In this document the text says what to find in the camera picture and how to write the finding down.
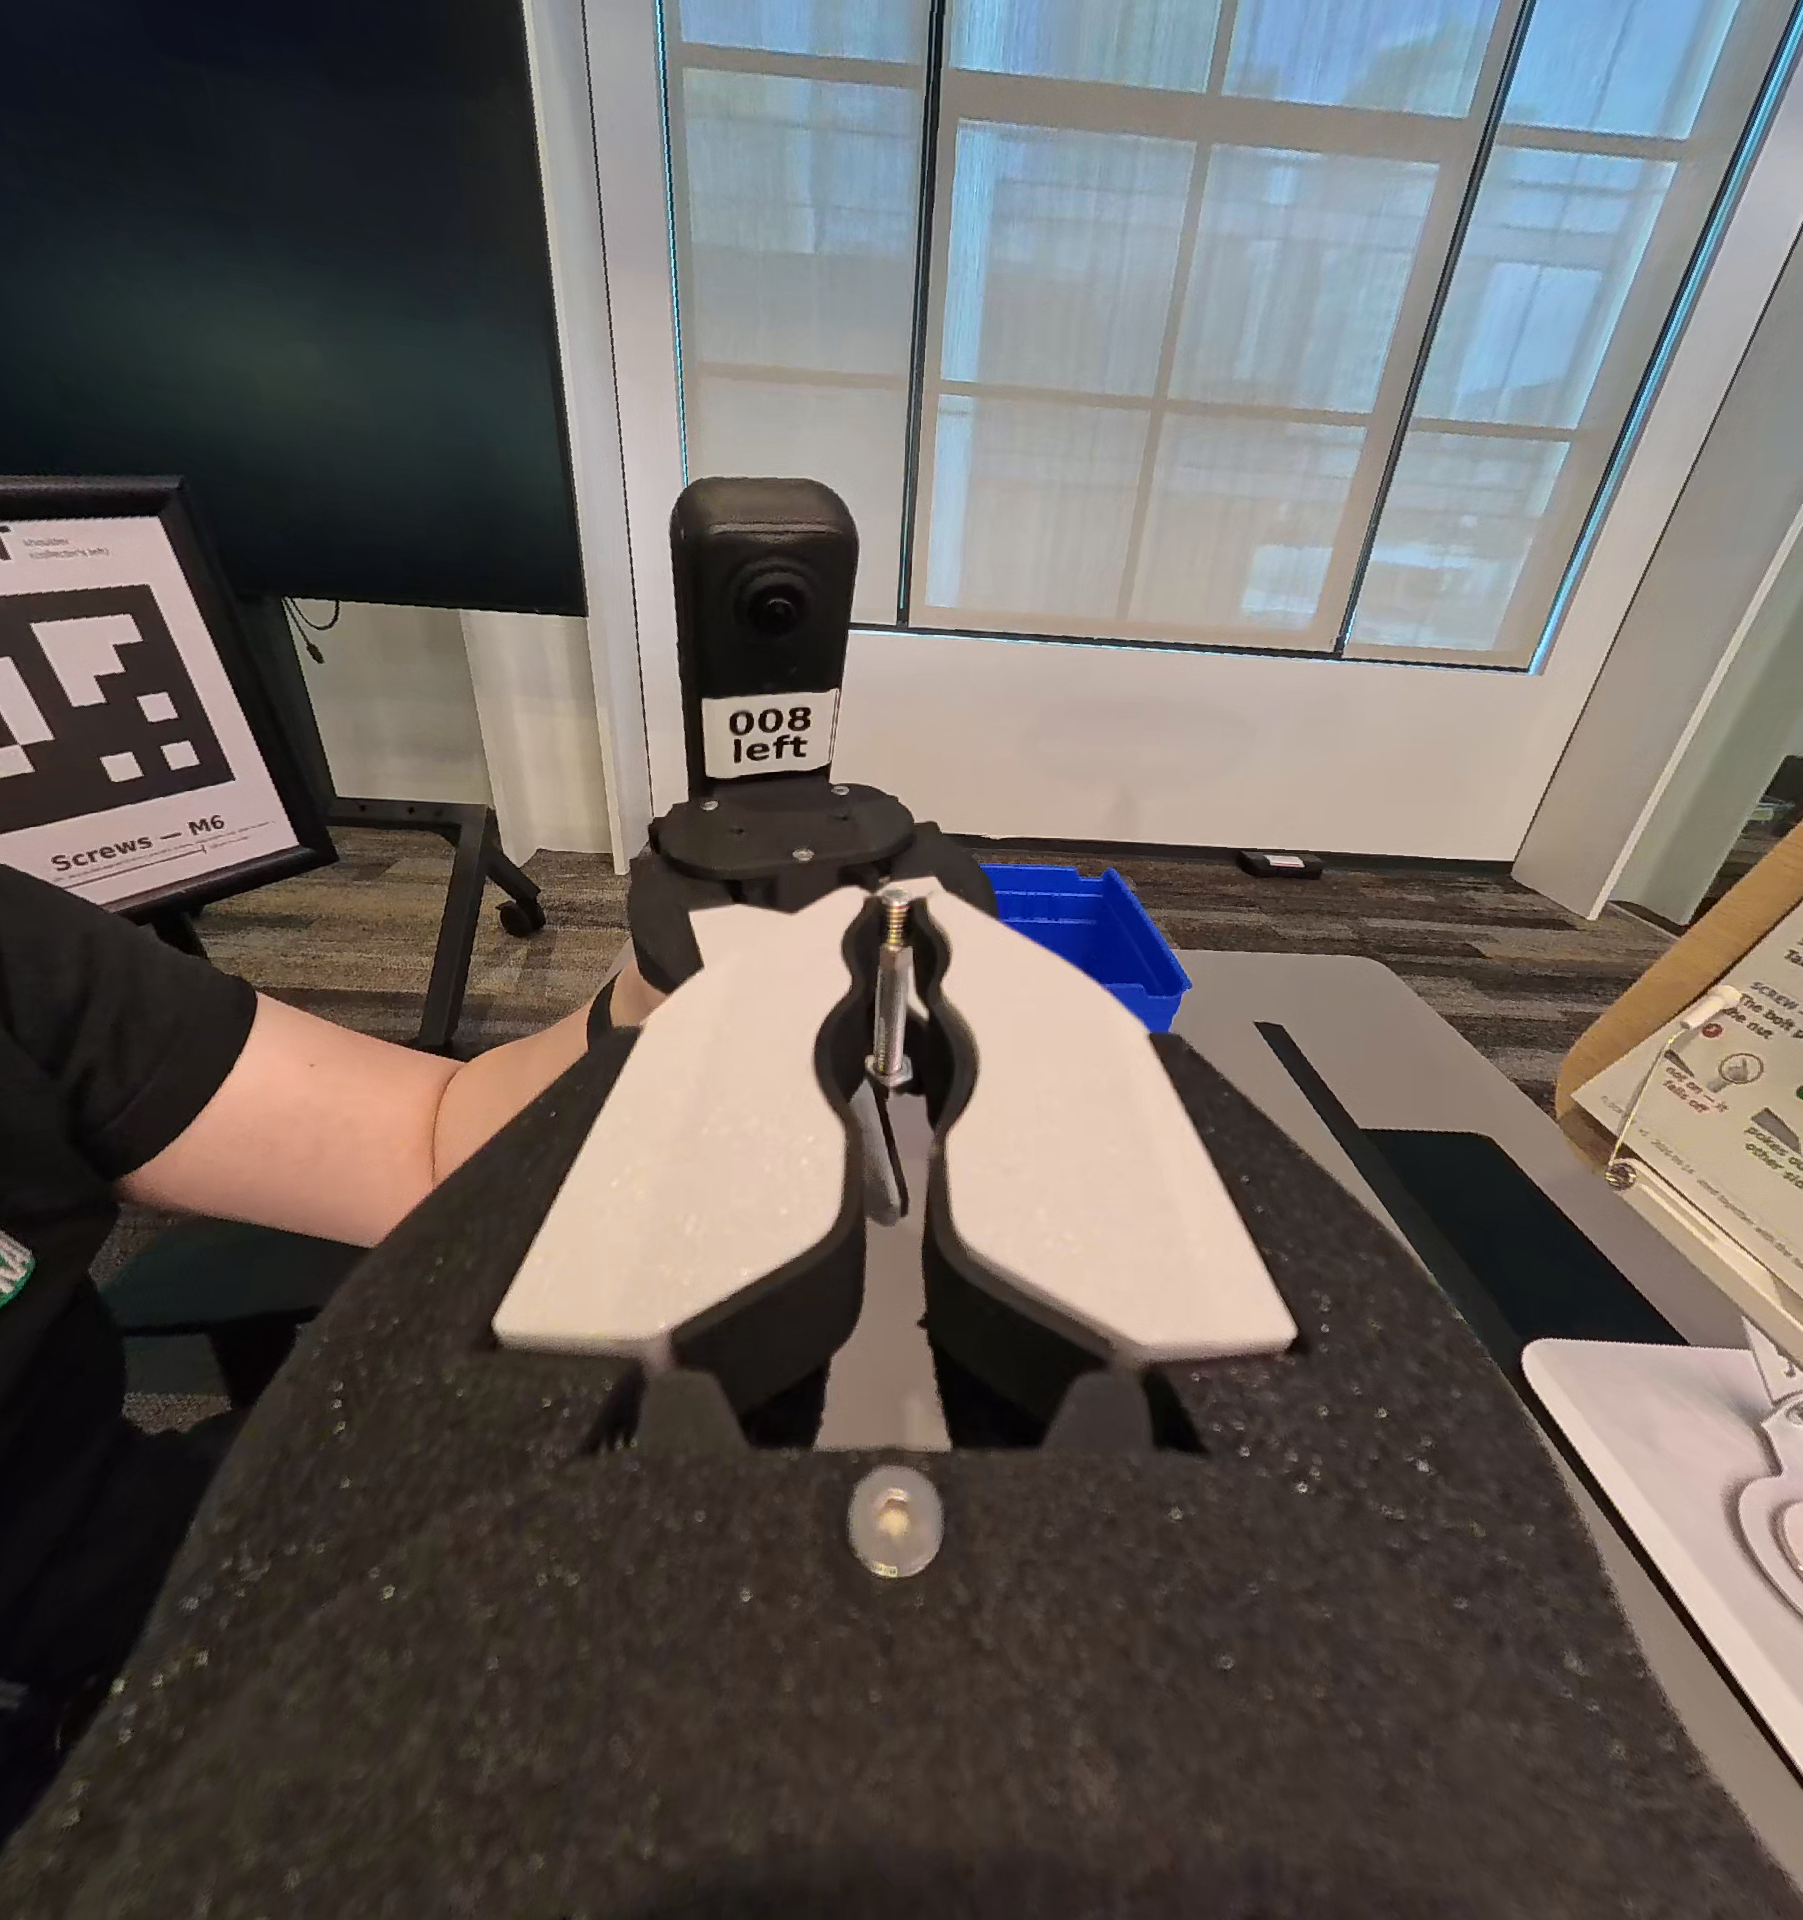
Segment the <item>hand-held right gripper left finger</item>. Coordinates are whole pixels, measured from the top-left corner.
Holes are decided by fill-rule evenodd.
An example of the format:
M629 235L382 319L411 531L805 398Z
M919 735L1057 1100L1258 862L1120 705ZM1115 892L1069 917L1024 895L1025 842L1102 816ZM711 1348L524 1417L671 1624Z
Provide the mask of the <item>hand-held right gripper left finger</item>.
M507 1289L507 1350L799 1379L861 1309L855 888L784 914L778 958L690 976L645 1020Z

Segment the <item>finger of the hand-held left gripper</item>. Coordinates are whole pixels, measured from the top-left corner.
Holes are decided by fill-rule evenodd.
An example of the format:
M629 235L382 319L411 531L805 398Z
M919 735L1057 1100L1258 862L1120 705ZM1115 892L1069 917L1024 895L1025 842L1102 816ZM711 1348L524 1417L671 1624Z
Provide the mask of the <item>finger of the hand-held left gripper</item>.
M698 949L699 968L695 976L716 973L757 970L765 961L778 958L784 914L730 901L704 905L690 911L690 930Z

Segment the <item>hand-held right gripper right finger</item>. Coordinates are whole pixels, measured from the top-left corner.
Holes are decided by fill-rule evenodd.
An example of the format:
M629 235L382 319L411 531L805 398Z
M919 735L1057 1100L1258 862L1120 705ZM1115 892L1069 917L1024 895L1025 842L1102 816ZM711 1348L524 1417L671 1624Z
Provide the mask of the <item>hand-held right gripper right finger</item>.
M946 1055L924 1204L932 1343L978 1379L1142 1377L1298 1333L1184 1092L1215 1081L1069 959L946 892L915 899Z

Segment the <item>steel bolt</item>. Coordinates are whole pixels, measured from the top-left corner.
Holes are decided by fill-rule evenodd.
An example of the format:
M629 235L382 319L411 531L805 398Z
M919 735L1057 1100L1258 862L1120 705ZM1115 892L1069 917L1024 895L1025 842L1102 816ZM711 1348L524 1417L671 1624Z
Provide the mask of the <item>steel bolt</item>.
M903 880L890 880L883 886L877 899L881 907L881 943L873 983L869 1047L889 1050L908 1046L909 1033L913 995L909 914L913 893Z

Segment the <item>person's left forearm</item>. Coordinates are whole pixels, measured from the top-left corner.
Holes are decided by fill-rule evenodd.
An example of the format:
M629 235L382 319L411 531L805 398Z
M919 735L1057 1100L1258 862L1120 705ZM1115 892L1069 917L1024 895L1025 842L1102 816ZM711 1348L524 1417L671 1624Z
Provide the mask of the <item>person's left forearm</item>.
M262 998L229 1079L114 1194L183 1216L378 1244L574 1068L662 995L638 973L470 1062L382 1042Z

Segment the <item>grey desk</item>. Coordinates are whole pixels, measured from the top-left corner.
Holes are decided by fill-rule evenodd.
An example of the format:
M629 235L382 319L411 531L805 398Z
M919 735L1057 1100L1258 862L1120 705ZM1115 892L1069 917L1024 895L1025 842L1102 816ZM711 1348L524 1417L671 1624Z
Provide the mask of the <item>grey desk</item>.
M1429 1281L1437 1284L1359 1164L1359 1128L1475 1132L1499 1142L1672 1323L1673 1346L1734 1350L1747 1340L1745 1326L1759 1329L1710 1270L1609 1190L1554 1118L1393 973L1361 958L1263 951L1193 951L1184 966L1193 989L1175 1035L1384 1222ZM1798 1775L1538 1409L1521 1358L1499 1366L1469 1331L1509 1382L1656 1683L1803 1893Z

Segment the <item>blue plastic bin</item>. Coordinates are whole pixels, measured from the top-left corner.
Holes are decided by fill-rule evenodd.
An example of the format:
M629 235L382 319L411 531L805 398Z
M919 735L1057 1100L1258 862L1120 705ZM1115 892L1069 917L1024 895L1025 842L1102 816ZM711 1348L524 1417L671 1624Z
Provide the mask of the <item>blue plastic bin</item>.
M1115 868L983 862L998 920L1092 976L1152 1035L1172 1031L1191 978Z

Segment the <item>black rolling screen stand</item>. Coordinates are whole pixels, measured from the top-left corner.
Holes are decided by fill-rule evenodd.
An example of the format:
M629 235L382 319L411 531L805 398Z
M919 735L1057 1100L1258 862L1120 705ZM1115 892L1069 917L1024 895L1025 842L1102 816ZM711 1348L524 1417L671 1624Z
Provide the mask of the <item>black rolling screen stand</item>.
M419 1051L453 1054L482 928L484 892L488 886L500 890L505 899L498 919L505 933L528 940L546 924L535 880L505 853L500 820L491 804L334 797L327 820L332 827L427 834L453 849L429 987L411 1042Z

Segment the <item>dark rectangular panel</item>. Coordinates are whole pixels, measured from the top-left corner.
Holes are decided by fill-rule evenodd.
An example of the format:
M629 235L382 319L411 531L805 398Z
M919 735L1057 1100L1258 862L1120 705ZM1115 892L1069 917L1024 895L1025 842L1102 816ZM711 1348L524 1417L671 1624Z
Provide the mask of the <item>dark rectangular panel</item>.
M1489 1136L1359 1128L1359 1164L1495 1361L1545 1339L1672 1346L1672 1323Z

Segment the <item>black office chair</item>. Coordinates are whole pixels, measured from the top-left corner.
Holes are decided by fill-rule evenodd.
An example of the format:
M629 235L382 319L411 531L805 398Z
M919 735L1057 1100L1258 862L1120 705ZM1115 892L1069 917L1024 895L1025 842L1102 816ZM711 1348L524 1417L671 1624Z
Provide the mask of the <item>black office chair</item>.
M98 1281L98 1293L121 1333L133 1339L300 1326L368 1252L270 1225L184 1219L154 1231Z

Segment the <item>framed marker tag sign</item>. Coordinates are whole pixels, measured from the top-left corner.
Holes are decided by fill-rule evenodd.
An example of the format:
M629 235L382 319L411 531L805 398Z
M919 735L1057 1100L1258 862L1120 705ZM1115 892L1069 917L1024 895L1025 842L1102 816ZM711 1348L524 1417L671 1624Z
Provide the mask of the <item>framed marker tag sign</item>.
M0 865L131 919L334 861L184 484L0 477Z

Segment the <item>person's black shirt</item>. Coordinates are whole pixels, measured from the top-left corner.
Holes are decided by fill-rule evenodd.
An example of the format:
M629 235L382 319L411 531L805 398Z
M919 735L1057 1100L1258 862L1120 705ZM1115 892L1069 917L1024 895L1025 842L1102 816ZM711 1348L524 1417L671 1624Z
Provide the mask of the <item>person's black shirt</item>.
M93 1270L116 1185L204 1111L257 1001L0 865L0 1851L93 1720L241 1427L124 1413Z

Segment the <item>printed instruction board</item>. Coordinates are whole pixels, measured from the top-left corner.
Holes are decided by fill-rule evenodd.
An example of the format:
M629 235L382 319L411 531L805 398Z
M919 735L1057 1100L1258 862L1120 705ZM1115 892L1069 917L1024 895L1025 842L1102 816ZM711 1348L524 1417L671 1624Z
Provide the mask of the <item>printed instruction board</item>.
M1556 1118L1803 1357L1803 816L1570 1050Z

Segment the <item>large dark wall screen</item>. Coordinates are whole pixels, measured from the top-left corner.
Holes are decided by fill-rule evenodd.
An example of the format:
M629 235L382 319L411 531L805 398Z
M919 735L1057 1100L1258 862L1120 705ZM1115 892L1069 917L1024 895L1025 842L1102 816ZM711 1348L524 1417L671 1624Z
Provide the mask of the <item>large dark wall screen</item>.
M0 475L234 588L586 611L524 4L0 1Z

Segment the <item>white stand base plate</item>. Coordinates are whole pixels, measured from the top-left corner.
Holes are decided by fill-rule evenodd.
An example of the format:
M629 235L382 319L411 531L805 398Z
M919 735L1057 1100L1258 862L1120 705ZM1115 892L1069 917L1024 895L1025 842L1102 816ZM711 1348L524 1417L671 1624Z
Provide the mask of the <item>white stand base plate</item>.
M1803 1368L1545 1339L1522 1376L1803 1784Z

